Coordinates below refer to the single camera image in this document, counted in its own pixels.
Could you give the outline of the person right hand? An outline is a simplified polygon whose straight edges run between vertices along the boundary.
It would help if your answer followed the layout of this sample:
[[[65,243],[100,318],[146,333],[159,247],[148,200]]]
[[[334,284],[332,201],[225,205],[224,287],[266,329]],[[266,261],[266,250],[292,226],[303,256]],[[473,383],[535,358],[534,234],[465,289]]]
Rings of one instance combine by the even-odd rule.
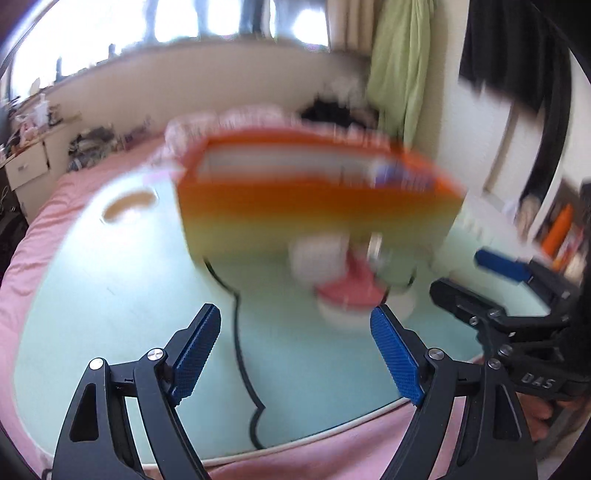
[[[544,440],[549,432],[549,420],[552,418],[556,408],[566,410],[579,410],[585,400],[578,398],[572,401],[557,401],[556,403],[547,400],[519,393],[518,398],[529,428],[531,438],[534,442]]]

